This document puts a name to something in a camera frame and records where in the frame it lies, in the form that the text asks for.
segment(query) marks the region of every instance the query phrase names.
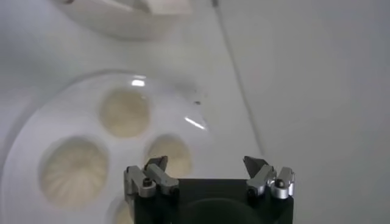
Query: white surface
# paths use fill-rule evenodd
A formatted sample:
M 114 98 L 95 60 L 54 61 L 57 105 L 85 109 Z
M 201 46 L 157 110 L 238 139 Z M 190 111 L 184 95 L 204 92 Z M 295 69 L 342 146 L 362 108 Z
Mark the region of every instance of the white surface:
M 120 72 L 91 76 L 72 84 L 31 116 L 15 139 L 4 166 L 1 180 L 1 223 L 41 224 L 55 220 L 57 224 L 105 224 L 110 204 L 118 192 L 123 195 L 123 171 L 127 166 L 143 167 L 150 145 L 163 135 L 175 135 L 188 146 L 192 169 L 185 177 L 205 178 L 208 175 L 218 175 L 218 170 L 212 167 L 221 151 L 211 147 L 210 133 L 196 106 L 187 102 L 168 83 L 144 79 L 145 86 L 132 86 L 135 79 Z M 116 88 L 134 89 L 148 98 L 151 122 L 136 137 L 116 138 L 99 122 L 101 103 Z M 188 122 L 186 117 L 204 128 Z M 53 199 L 59 199 L 58 195 L 47 198 L 45 196 L 48 194 L 41 191 L 49 187 L 40 182 L 49 158 L 63 141 L 73 137 L 93 142 L 107 156 L 105 184 L 98 189 L 96 198 L 88 203 L 79 201 L 76 204 L 66 204 L 71 202 L 70 199 L 54 201 Z M 81 186 L 74 187 L 78 187 L 78 191 L 80 187 L 88 187 L 91 183 L 87 183 L 87 179 L 88 177 L 84 177 Z M 67 185 L 61 184 L 60 189 L 66 190 L 69 184 L 74 183 L 68 181 Z M 67 196 L 72 197 L 74 194 L 73 192 Z
M 51 1 L 2 1 L 0 151 L 10 146 L 39 102 L 72 79 L 100 69 L 129 69 L 178 87 L 199 106 L 221 157 L 219 178 L 246 178 L 242 157 L 260 156 L 211 3 L 191 1 L 193 15 L 160 41 L 126 42 L 68 19 Z
M 388 223 L 390 2 L 221 0 L 270 162 L 296 173 L 296 223 Z

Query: white wall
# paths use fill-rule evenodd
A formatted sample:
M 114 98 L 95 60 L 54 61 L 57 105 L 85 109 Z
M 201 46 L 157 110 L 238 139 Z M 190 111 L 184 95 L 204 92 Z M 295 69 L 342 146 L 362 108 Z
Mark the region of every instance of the white wall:
M 221 0 L 261 147 L 296 223 L 388 223 L 390 2 Z

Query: screw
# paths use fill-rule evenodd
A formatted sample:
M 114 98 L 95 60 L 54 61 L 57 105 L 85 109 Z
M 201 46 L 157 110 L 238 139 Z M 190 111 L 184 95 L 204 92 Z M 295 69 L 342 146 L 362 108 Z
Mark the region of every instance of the screw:
M 277 179 L 275 181 L 275 186 L 277 186 L 279 188 L 284 188 L 285 187 L 285 182 L 283 182 L 283 180 Z
M 149 177 L 145 178 L 143 181 L 142 181 L 142 185 L 144 187 L 150 187 L 152 185 L 153 181 L 152 179 L 150 179 Z

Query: white plate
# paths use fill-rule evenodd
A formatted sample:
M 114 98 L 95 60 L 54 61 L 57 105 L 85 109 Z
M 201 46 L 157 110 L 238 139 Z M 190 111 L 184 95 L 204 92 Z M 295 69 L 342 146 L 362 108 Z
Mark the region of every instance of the white plate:
M 146 96 L 151 123 L 141 135 L 116 138 L 101 125 L 98 111 L 113 89 L 136 89 Z M 54 96 L 26 122 L 10 149 L 1 186 L 1 223 L 66 224 L 110 223 L 123 194 L 122 172 L 142 166 L 148 147 L 159 136 L 179 136 L 188 146 L 193 169 L 187 177 L 204 177 L 212 166 L 211 138 L 196 106 L 168 83 L 141 75 L 113 72 L 74 82 Z M 108 156 L 107 182 L 99 196 L 86 206 L 69 210 L 47 201 L 40 189 L 42 161 L 53 144 L 84 136 L 102 145 Z

